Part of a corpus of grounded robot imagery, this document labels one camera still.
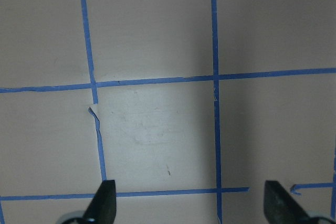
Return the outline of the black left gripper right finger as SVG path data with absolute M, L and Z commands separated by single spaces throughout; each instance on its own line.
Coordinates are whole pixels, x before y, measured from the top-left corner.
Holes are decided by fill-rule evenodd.
M 268 223 L 315 223 L 304 209 L 275 180 L 264 184 L 263 211 Z

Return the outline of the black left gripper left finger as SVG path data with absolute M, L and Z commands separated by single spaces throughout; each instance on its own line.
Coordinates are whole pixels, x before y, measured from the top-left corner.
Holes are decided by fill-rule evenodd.
M 117 215 L 115 180 L 104 180 L 82 216 L 83 223 L 113 224 Z

